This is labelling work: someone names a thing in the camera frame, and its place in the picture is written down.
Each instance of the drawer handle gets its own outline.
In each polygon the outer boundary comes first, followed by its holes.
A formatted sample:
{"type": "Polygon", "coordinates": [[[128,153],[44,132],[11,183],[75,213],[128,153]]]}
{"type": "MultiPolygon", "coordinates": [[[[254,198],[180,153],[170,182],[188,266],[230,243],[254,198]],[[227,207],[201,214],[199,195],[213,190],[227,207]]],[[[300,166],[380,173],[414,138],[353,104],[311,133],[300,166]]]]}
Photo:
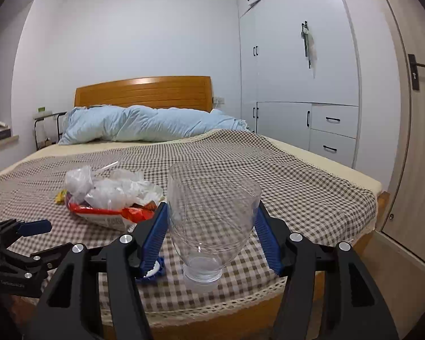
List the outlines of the drawer handle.
{"type": "Polygon", "coordinates": [[[333,120],[333,121],[336,121],[336,122],[340,123],[340,119],[336,119],[334,117],[327,117],[326,116],[326,120],[333,120]]]}
{"type": "Polygon", "coordinates": [[[331,147],[328,147],[326,145],[324,145],[323,147],[324,147],[325,150],[331,150],[332,152],[337,153],[337,149],[336,148],[331,148],[331,147]]]}

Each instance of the wooden bed frame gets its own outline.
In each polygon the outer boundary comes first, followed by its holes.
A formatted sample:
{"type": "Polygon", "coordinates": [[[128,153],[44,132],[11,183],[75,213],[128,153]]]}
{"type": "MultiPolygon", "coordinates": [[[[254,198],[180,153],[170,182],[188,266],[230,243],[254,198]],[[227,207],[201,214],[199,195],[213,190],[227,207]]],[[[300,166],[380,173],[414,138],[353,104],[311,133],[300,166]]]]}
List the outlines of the wooden bed frame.
{"type": "MultiPolygon", "coordinates": [[[[155,108],[193,108],[210,112],[213,106],[211,78],[208,76],[161,76],[118,80],[78,88],[75,106],[100,104],[146,105],[155,108]]],[[[383,218],[389,194],[382,193],[378,198],[378,220],[383,218]]],[[[361,254],[372,234],[361,237],[354,245],[361,254]]],[[[324,291],[324,275],[318,274],[315,280],[314,300],[321,298],[324,291]]],[[[282,295],[243,308],[232,314],[224,314],[212,319],[187,323],[181,326],[156,327],[152,329],[154,338],[170,340],[239,340],[245,336],[271,327],[277,315],[282,295]]],[[[105,339],[114,339],[113,328],[104,327],[105,339]]]]}
{"type": "Polygon", "coordinates": [[[74,105],[144,105],[158,109],[178,107],[211,112],[211,77],[153,76],[94,84],[77,88],[74,105]]]}

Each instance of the black door handle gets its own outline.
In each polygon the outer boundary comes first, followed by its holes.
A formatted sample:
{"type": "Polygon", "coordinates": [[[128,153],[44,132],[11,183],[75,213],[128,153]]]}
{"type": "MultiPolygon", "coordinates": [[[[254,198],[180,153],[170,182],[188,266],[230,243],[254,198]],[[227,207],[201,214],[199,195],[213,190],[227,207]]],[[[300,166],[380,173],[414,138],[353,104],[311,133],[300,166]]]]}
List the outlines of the black door handle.
{"type": "Polygon", "coordinates": [[[334,153],[336,153],[336,152],[337,152],[337,149],[336,149],[336,148],[331,148],[331,147],[328,147],[328,146],[326,146],[326,145],[324,145],[323,147],[324,147],[324,149],[325,149],[325,150],[331,150],[331,151],[333,151],[334,153]]]}
{"type": "Polygon", "coordinates": [[[419,72],[417,67],[425,67],[425,64],[419,64],[416,61],[416,56],[413,54],[408,54],[409,67],[411,69],[411,82],[413,83],[413,90],[420,90],[419,84],[419,72]]]}

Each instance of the wooden headboard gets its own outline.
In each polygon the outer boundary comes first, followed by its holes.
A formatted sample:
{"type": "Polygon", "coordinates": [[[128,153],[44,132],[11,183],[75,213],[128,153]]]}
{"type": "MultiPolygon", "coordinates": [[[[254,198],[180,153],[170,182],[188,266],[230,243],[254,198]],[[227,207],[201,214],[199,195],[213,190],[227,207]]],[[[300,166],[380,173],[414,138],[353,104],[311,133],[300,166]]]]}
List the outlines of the wooden headboard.
{"type": "Polygon", "coordinates": [[[77,88],[74,105],[144,105],[158,109],[178,107],[210,112],[213,106],[211,77],[153,76],[94,84],[77,88]]]}

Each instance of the door lever handle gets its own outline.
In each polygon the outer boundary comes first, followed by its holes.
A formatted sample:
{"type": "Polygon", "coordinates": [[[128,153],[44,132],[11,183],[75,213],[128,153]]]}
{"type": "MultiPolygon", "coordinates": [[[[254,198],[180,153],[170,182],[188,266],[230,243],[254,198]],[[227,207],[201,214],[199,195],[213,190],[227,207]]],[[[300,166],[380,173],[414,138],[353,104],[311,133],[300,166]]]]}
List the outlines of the door lever handle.
{"type": "Polygon", "coordinates": [[[409,68],[411,69],[411,83],[413,84],[413,90],[420,90],[419,84],[419,72],[417,67],[425,67],[425,64],[419,64],[416,61],[416,56],[413,54],[408,54],[409,68]]]}

